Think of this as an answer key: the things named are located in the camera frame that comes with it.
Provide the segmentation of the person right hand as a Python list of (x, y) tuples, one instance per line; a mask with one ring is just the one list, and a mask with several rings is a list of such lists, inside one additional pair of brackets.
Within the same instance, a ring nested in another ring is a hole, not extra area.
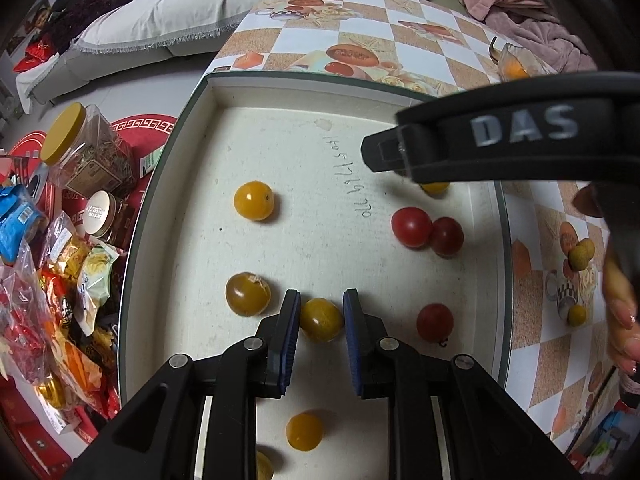
[(575, 195), (573, 205), (589, 217), (603, 218), (610, 228), (603, 260), (602, 294), (608, 323), (608, 354), (628, 376), (639, 366), (639, 281), (628, 276), (639, 259), (639, 193), (628, 184), (591, 182)]

